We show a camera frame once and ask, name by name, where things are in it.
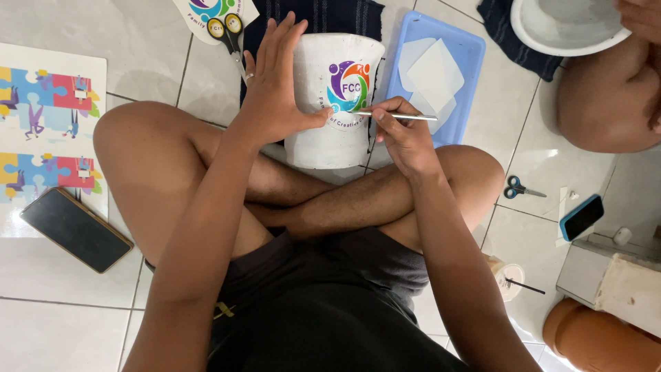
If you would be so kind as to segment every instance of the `smartphone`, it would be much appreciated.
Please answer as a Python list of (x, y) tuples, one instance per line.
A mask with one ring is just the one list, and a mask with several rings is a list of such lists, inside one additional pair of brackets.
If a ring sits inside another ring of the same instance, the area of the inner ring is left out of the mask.
[(20, 217), (100, 274), (133, 248), (133, 243), (60, 187), (46, 191)]
[(560, 230), (567, 242), (576, 239), (583, 231), (603, 217), (602, 197), (595, 194), (560, 220)]

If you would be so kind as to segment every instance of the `leg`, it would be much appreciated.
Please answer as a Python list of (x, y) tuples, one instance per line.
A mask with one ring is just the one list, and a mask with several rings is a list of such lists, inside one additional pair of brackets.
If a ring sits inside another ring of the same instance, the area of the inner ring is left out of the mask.
[[(99, 120), (94, 135), (99, 164), (122, 217), (153, 265), (158, 264), (170, 233), (213, 160), (221, 135), (219, 128), (154, 102), (122, 105)], [(259, 156), (247, 199), (290, 206), (332, 187)], [(249, 253), (271, 238), (244, 209), (233, 257)]]
[(594, 152), (636, 152), (661, 142), (661, 83), (636, 36), (571, 61), (558, 90), (558, 128), (575, 146)]
[[(472, 230), (498, 198), (503, 170), (493, 157), (470, 146), (444, 146), (436, 153)], [(294, 208), (253, 212), (265, 226), (287, 226), (296, 239), (385, 225), (382, 231), (415, 249), (413, 240), (418, 238), (412, 210), (408, 181), (392, 164)]]

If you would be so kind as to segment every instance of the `black scissors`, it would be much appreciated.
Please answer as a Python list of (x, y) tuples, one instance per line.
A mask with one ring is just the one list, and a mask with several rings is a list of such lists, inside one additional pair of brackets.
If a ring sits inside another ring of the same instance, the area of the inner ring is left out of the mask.
[(510, 178), (507, 178), (507, 184), (509, 187), (505, 188), (504, 195), (507, 199), (514, 199), (516, 195), (519, 194), (530, 194), (530, 195), (535, 195), (536, 197), (543, 197), (545, 198), (546, 195), (543, 193), (539, 193), (537, 191), (528, 189), (527, 187), (523, 186), (521, 184), (521, 180), (519, 177), (516, 177), (515, 175), (511, 175)]
[(243, 32), (243, 22), (239, 15), (229, 13), (225, 16), (225, 23), (218, 18), (210, 18), (207, 22), (207, 31), (212, 38), (225, 44), (245, 82), (246, 70), (241, 63), (241, 49), (239, 48), (239, 35)]

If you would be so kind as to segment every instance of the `hand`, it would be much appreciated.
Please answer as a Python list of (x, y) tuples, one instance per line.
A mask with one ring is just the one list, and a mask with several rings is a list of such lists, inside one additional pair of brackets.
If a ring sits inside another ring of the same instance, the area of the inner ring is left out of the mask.
[(620, 23), (641, 38), (661, 44), (661, 0), (615, 0)]
[(385, 142), (388, 154), (406, 178), (442, 173), (427, 122), (425, 120), (399, 122), (387, 112), (421, 115), (422, 113), (407, 100), (393, 97), (378, 105), (366, 107), (365, 110), (372, 111), (372, 117), (378, 124), (376, 142)]
[(227, 130), (242, 131), (259, 146), (277, 142), (301, 130), (320, 128), (333, 114), (330, 108), (303, 114), (296, 107), (293, 50), (307, 28), (307, 21), (294, 24), (294, 20), (293, 12), (289, 12), (279, 26), (274, 19), (268, 20), (256, 64), (250, 52), (243, 53), (246, 74), (253, 73), (254, 77), (247, 80), (248, 91), (243, 106)]

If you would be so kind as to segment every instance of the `blue plastic tray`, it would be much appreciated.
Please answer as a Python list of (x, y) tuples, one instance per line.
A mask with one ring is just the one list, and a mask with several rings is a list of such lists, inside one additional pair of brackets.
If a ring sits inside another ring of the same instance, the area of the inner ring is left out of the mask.
[(480, 75), (482, 60), (485, 56), (485, 41), (479, 36), (450, 26), (438, 19), (433, 19), (416, 11), (408, 12), (402, 20), (402, 31), (397, 43), (397, 53), (395, 54), (395, 62), (390, 75), (386, 97), (390, 98), (400, 95), (406, 99), (410, 99), (412, 93), (402, 88), (402, 83), (399, 79), (399, 70), (397, 68), (399, 65), (399, 54), (402, 51), (402, 44), (422, 38), (435, 38), (436, 40), (442, 38), (463, 74), (465, 83), (457, 94), (455, 94), (457, 106), (452, 111), (452, 115), (450, 115), (446, 123), (432, 136), (435, 148), (448, 144), (460, 144), (463, 138), (463, 132), (466, 129), (468, 115), (471, 112), (477, 78)]

